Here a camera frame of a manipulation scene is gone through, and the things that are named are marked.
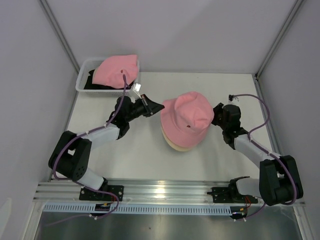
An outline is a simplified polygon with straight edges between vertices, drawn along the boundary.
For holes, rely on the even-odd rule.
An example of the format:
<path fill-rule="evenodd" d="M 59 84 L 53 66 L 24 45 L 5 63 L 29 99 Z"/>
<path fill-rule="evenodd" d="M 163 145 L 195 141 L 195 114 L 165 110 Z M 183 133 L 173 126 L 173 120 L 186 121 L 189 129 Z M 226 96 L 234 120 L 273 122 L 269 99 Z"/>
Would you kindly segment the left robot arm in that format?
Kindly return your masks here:
<path fill-rule="evenodd" d="M 48 161 L 49 168 L 90 190 L 96 200 L 103 200 L 108 194 L 108 180 L 89 169 L 91 151 L 107 142 L 121 139 L 130 129 L 130 122 L 143 116 L 151 117 L 165 108 L 150 100 L 145 94 L 135 101 L 128 96 L 119 97 L 109 119 L 100 127 L 76 134 L 62 133 Z"/>

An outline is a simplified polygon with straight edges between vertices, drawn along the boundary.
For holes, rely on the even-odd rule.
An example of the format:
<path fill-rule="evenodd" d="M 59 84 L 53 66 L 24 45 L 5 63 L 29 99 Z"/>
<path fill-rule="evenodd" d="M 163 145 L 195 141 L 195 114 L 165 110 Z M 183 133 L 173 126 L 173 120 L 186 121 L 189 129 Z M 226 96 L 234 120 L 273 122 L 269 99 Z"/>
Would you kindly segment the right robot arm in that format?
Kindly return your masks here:
<path fill-rule="evenodd" d="M 256 197 L 268 206 L 274 206 L 291 205 L 303 197 L 298 167 L 291 155 L 272 152 L 250 138 L 249 132 L 241 127 L 238 106 L 219 103 L 213 112 L 211 123 L 221 128 L 224 142 L 259 168 L 257 179 L 243 176 L 229 181 L 227 194 L 230 200 L 239 202 L 244 197 Z"/>

